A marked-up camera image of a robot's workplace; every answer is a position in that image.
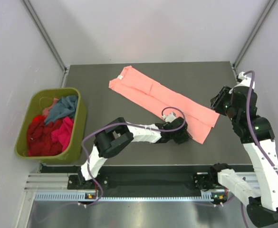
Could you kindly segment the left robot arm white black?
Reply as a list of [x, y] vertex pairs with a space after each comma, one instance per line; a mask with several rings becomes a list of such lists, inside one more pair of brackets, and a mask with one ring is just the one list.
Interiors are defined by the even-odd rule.
[[106, 160], [117, 156], [130, 143], [167, 143], [176, 144], [189, 141], [192, 136], [182, 117], [169, 117], [167, 122], [151, 125], [133, 124], [119, 117], [105, 127], [91, 133], [81, 142], [87, 160], [78, 170], [78, 183], [90, 188], [96, 181]]

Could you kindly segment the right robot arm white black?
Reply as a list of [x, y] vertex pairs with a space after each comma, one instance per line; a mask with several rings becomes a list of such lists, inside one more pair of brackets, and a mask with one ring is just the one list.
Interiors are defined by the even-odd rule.
[[211, 109], [231, 120], [252, 162], [260, 190], [253, 189], [225, 163], [210, 168], [208, 181], [214, 188], [229, 189], [246, 208], [251, 222], [262, 228], [278, 223], [278, 158], [271, 124], [257, 114], [257, 97], [247, 86], [224, 86], [211, 99]]

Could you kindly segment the salmon pink t shirt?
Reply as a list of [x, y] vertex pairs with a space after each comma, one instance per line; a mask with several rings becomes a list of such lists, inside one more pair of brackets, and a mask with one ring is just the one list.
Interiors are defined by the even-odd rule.
[[184, 113], [188, 133], [200, 144], [205, 142], [219, 118], [214, 110], [161, 85], [132, 66], [124, 67], [117, 78], [109, 81], [108, 87], [160, 118], [169, 114], [164, 108], [178, 108], [181, 111], [176, 115]]

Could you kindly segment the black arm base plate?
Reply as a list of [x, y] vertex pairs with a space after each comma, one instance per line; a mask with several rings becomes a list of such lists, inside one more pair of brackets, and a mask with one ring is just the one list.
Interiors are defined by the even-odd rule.
[[95, 180], [84, 180], [80, 174], [69, 176], [67, 188], [69, 190], [95, 190], [103, 188], [104, 190], [126, 190], [142, 191], [147, 188], [155, 191], [159, 187], [178, 188], [181, 190], [214, 190], [225, 189], [216, 180], [207, 173], [175, 172], [175, 173], [101, 173]]

